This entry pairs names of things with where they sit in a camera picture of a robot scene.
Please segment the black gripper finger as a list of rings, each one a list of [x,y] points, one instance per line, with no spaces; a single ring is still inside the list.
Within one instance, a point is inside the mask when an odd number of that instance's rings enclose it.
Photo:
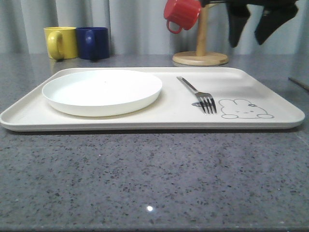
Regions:
[[[295,4],[264,7],[260,21],[254,32],[259,45],[262,45],[279,27],[296,16]]]
[[[231,47],[236,47],[251,13],[246,4],[227,4],[227,15],[229,22],[228,40]]]

